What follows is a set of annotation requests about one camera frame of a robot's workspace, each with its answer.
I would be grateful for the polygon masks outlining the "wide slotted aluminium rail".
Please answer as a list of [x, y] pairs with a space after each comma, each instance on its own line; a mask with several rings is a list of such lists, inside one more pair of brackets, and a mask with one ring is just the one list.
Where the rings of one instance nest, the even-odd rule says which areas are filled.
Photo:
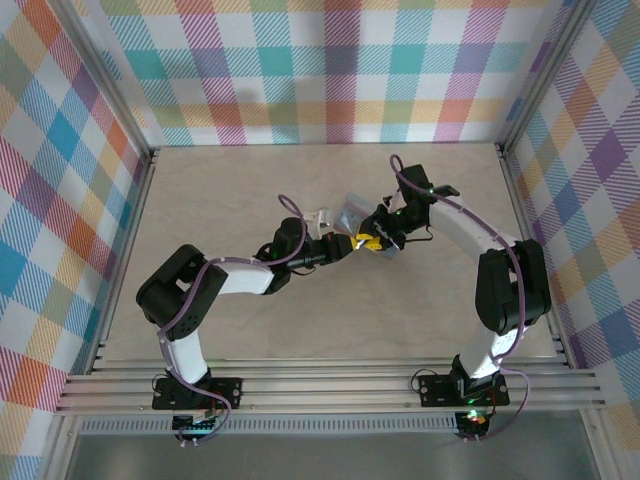
[[[415, 371], [445, 373], [445, 358], [237, 359], [209, 364], [216, 377], [240, 377], [239, 413], [416, 412]], [[572, 369], [562, 355], [512, 358], [507, 363], [509, 409], [558, 411], [602, 408], [605, 396], [591, 370]], [[87, 375], [71, 375], [57, 411], [61, 415], [149, 414], [159, 360], [99, 359]]]

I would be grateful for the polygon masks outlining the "small red-lit circuit board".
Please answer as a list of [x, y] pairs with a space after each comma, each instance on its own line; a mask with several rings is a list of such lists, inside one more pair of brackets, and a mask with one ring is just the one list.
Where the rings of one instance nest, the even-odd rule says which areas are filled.
[[455, 414], [457, 436], [463, 440], [473, 440], [485, 436], [490, 427], [491, 415], [471, 410]]

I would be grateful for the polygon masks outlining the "small green-lit circuit board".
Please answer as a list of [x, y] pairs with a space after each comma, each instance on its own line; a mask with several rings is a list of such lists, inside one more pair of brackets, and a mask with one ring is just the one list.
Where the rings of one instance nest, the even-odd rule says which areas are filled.
[[175, 415], [171, 421], [171, 428], [176, 433], [183, 435], [200, 435], [203, 436], [212, 432], [218, 425], [218, 418], [212, 417], [198, 417], [194, 415]]

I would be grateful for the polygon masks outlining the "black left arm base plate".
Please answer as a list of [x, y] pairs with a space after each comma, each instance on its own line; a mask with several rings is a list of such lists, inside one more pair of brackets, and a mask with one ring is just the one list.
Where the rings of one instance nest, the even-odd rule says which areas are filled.
[[[224, 397], [232, 409], [240, 407], [243, 380], [238, 377], [204, 378], [197, 389]], [[153, 410], [212, 410], [224, 409], [225, 404], [210, 395], [198, 393], [182, 385], [177, 379], [161, 375], [152, 381]]]

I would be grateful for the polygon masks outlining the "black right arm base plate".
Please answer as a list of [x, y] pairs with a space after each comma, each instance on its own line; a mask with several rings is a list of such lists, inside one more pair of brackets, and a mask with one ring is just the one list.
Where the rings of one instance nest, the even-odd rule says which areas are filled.
[[508, 406], [510, 397], [505, 377], [497, 374], [476, 393], [463, 396], [449, 375], [421, 375], [418, 379], [418, 394], [421, 406], [435, 407], [493, 407]]

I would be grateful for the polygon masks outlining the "aluminium frame post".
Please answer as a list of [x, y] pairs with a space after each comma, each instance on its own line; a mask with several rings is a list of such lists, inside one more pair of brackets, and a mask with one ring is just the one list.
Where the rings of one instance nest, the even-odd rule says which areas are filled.
[[146, 164], [156, 163], [159, 149], [152, 147], [143, 135], [141, 128], [125, 102], [125, 97], [116, 85], [99, 49], [92, 42], [81, 17], [77, 14], [71, 0], [47, 0], [53, 13], [77, 50], [86, 70], [95, 81], [100, 92], [120, 121], [123, 130], [142, 154]]
[[495, 143], [496, 150], [502, 157], [514, 150], [524, 134], [597, 2], [598, 0], [562, 0]]

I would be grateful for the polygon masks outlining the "aluminium side rail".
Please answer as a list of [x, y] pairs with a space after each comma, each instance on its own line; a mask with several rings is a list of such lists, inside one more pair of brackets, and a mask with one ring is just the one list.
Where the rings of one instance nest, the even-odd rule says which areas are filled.
[[[533, 226], [530, 222], [524, 197], [520, 192], [516, 180], [516, 175], [513, 168], [511, 167], [509, 153], [505, 151], [504, 146], [500, 143], [496, 143], [494, 147], [513, 206], [520, 233], [523, 238], [535, 239], [536, 233], [534, 232]], [[540, 320], [540, 323], [545, 322], [547, 330], [549, 331], [549, 335], [552, 339], [554, 350], [558, 355], [561, 355], [563, 357], [566, 367], [573, 369], [576, 367], [575, 359], [573, 358], [570, 347], [567, 345], [566, 332], [559, 318], [557, 309], [557, 298], [552, 286], [549, 286], [549, 289], [552, 301], [551, 308]]]
[[98, 350], [108, 338], [160, 154], [161, 148], [153, 148], [150, 156], [145, 160], [136, 202], [132, 209], [129, 225], [125, 230], [123, 250], [116, 263], [114, 279], [107, 291], [108, 296], [106, 297], [104, 309], [93, 331], [87, 358], [82, 363], [82, 369], [80, 370], [82, 374], [89, 375], [93, 371], [94, 362], [98, 358]]

